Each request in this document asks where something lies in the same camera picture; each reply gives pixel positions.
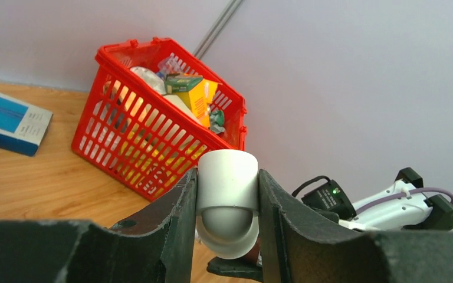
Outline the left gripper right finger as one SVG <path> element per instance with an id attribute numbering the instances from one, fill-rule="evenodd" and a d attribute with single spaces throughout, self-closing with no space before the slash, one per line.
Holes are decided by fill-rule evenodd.
<path id="1" fill-rule="evenodd" d="M 264 282 L 453 282 L 453 232 L 356 232 L 258 180 Z"/>

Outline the brown water faucet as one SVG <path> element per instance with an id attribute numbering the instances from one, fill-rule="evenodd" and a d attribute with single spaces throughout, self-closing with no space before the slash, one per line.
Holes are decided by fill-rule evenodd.
<path id="1" fill-rule="evenodd" d="M 242 257 L 248 263 L 254 264 L 255 266 L 261 266 L 261 241 L 257 238 L 254 246 Z"/>

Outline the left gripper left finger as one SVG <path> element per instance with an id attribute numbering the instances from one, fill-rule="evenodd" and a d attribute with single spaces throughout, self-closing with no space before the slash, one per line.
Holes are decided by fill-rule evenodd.
<path id="1" fill-rule="evenodd" d="M 104 228 L 82 220 L 0 220 L 0 282 L 189 282 L 198 172 Z"/>

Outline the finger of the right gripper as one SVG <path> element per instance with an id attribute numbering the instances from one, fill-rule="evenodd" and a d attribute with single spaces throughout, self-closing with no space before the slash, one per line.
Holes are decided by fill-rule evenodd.
<path id="1" fill-rule="evenodd" d="M 222 259 L 215 257 L 207 264 L 209 273 L 232 278 L 251 279 L 263 282 L 262 268 L 244 259 Z"/>

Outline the white pipe elbow fitting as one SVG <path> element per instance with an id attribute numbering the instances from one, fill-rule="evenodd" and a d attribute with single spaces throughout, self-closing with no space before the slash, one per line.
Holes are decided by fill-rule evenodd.
<path id="1" fill-rule="evenodd" d="M 196 231 L 217 257 L 238 259 L 259 235 L 258 160 L 234 149 L 200 157 L 196 196 Z"/>

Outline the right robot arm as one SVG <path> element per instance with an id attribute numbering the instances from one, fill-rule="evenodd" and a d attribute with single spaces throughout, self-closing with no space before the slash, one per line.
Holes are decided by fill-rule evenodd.
<path id="1" fill-rule="evenodd" d="M 301 202 L 347 229 L 453 230 L 453 193 L 425 186 L 423 178 L 411 167 L 401 169 L 386 189 L 356 202 L 351 202 L 343 188 L 325 175 L 305 181 L 292 192 L 292 197 L 319 181 L 323 184 L 303 195 Z"/>

